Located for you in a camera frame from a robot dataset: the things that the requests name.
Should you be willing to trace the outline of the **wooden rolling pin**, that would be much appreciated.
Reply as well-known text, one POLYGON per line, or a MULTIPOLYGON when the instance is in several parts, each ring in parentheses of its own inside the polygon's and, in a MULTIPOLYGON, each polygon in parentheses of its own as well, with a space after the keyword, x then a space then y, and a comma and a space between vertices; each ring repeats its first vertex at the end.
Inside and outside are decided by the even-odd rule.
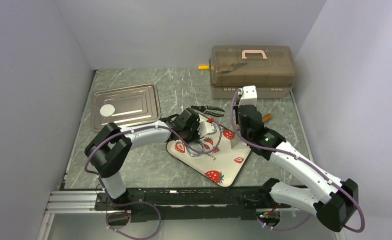
POLYGON ((269 114, 266 114, 266 115, 264 115, 264 116, 262 117, 262 122, 263 122, 263 123, 267 123, 267 122, 269 122, 271 119, 272 119, 272 114, 269 113, 269 114))

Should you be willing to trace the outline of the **strawberry pattern white tray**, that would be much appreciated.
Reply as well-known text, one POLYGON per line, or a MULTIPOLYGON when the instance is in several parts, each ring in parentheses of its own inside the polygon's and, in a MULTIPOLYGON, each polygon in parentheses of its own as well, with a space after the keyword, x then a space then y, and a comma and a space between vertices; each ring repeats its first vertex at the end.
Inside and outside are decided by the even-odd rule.
MULTIPOLYGON (((199 116, 199 121, 209 121, 208 117, 202 114, 199 116)), ((232 150, 230 140, 233 138, 233 133, 224 126, 216 125, 215 134, 201 137, 201 139, 189 144, 198 151, 208 153, 194 152, 180 140, 168 142, 166 151, 218 186, 229 188, 235 183, 245 161, 252 152, 248 145, 243 149, 232 150)))

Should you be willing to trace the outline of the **spatula with wooden handle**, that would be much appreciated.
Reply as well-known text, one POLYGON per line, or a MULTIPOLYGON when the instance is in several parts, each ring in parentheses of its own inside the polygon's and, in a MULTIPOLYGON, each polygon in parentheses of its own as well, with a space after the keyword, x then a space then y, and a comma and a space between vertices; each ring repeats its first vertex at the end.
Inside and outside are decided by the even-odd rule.
POLYGON ((245 148, 247 145, 238 137, 237 133, 233 133, 233 138, 230 140, 230 148, 232 150, 245 148))

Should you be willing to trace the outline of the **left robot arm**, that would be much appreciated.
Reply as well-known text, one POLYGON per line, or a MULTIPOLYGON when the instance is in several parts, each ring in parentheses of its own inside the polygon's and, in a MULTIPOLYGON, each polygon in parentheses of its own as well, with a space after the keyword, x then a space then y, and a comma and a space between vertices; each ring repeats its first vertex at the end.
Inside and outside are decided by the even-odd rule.
POLYGON ((126 206, 126 189, 120 169, 131 150, 170 141, 180 140, 188 144, 200 139, 200 116, 190 108, 160 120, 134 127, 119 127, 111 122, 105 125, 84 150, 102 186, 108 193, 108 204, 115 210, 126 206))

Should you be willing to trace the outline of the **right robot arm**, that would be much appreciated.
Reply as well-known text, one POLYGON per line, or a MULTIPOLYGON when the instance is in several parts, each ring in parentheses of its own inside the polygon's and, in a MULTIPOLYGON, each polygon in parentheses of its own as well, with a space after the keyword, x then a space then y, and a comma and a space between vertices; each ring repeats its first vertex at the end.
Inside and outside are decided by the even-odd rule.
POLYGON ((240 126, 236 135, 258 156, 289 171, 305 185, 298 188, 270 178, 259 189, 259 200, 264 207, 276 203, 294 206, 316 216, 334 232, 343 228, 357 233, 364 230, 365 219, 354 180, 342 180, 309 161, 285 137, 265 127, 255 105, 236 104, 231 116, 232 126, 240 126))

